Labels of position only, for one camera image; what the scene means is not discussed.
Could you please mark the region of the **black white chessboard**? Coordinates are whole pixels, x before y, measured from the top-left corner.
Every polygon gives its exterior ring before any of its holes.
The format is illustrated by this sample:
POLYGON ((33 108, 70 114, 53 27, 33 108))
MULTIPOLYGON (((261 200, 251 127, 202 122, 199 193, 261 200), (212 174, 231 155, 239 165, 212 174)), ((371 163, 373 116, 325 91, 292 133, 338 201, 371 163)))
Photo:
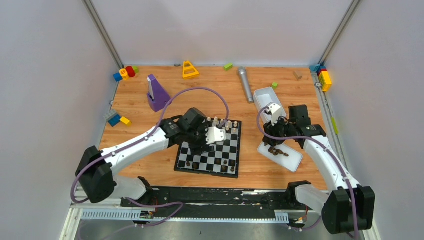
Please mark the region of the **black white chessboard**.
POLYGON ((179 146, 174 171, 237 179, 239 176, 243 122, 230 120, 226 140, 212 144, 213 151, 192 154, 188 143, 179 146))

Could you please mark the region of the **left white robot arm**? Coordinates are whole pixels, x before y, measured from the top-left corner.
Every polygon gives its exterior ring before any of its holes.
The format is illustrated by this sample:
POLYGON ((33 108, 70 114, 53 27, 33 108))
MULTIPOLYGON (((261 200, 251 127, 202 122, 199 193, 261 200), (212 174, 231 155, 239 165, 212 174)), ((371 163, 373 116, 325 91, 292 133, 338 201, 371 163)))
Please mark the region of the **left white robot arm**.
POLYGON ((144 177, 119 176, 124 168, 153 153, 187 143, 190 151, 202 154, 213 150, 215 126, 197 108, 190 108, 184 115, 161 120, 146 133, 120 145, 97 149, 87 148, 75 172, 76 180, 84 190, 87 201, 100 203, 110 197, 130 198, 140 206, 153 201, 150 184, 144 177))

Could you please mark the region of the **silver microphone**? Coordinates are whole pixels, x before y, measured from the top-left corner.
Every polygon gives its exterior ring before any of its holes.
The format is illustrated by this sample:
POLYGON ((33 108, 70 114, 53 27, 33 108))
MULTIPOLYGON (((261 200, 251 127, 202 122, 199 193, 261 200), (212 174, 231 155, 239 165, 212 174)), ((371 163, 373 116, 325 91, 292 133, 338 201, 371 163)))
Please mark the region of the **silver microphone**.
POLYGON ((243 91, 245 93, 247 102, 249 104, 254 103, 254 99, 253 99, 251 87, 250 87, 250 84, 249 84, 246 68, 243 67, 243 66, 240 66, 237 70, 237 73, 238 73, 238 76, 240 77, 241 85, 243 87, 243 91))

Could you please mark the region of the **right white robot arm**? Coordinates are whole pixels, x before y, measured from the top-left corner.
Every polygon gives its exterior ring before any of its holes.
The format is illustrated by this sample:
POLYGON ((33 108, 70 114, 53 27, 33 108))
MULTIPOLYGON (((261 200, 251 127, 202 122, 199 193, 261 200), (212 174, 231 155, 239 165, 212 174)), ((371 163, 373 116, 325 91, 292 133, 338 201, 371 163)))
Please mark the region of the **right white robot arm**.
POLYGON ((373 226, 376 195, 370 186, 361 185, 342 164, 331 147, 323 127, 312 124, 308 107, 289 107, 289 117, 282 116, 284 108, 270 103, 258 111, 270 120, 258 129, 263 134, 263 142, 271 147, 287 140, 296 141, 313 160, 322 175, 328 193, 321 192, 308 181, 288 184, 286 204, 292 209, 301 205, 317 212, 326 228, 332 234, 347 234, 352 239, 359 238, 360 231, 373 226))

